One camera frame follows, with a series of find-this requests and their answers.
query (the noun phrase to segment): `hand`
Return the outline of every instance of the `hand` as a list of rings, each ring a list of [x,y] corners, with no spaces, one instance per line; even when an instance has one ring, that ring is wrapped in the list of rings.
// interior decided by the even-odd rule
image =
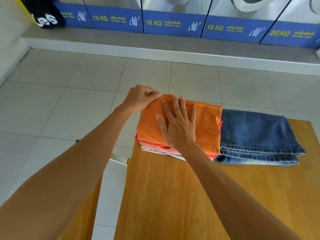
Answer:
[[[196,106],[193,105],[191,118],[188,119],[186,102],[184,97],[180,97],[180,106],[178,99],[175,95],[172,95],[173,109],[175,117],[171,113],[166,101],[162,100],[162,106],[164,114],[168,119],[168,127],[166,126],[165,119],[157,114],[155,117],[157,119],[158,125],[161,130],[161,135],[168,145],[172,148],[177,149],[184,147],[189,141],[196,141]]]
[[[130,88],[122,106],[129,109],[132,113],[140,112],[161,95],[161,93],[150,87],[137,85],[134,88]]]

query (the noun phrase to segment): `black bag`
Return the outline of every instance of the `black bag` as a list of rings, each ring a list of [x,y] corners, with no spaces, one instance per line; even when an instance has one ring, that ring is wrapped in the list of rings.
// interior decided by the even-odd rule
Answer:
[[[21,0],[40,28],[63,28],[66,20],[54,0]]]

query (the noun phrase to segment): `wall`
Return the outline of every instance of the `wall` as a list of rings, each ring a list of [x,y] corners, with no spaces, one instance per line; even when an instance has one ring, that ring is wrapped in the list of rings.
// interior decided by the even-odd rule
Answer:
[[[29,50],[20,35],[32,22],[16,0],[0,0],[0,85]]]

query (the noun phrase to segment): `blue jeans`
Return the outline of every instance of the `blue jeans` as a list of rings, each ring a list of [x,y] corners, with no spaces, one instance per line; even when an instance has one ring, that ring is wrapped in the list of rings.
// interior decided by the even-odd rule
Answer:
[[[220,154],[227,164],[295,165],[306,154],[283,116],[223,109]]]

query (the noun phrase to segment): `orange fabric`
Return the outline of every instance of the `orange fabric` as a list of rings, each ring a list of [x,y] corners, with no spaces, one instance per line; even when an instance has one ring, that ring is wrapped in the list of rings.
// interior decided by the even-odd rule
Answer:
[[[138,139],[142,141],[168,146],[161,136],[160,128],[156,120],[156,114],[160,114],[165,118],[161,104],[162,100],[168,103],[172,114],[174,114],[172,95],[162,95],[141,112],[140,121],[137,126],[137,136]],[[186,100],[186,111],[189,118],[194,104],[197,107],[195,142],[206,154],[220,154],[219,122],[221,120],[222,106]]]

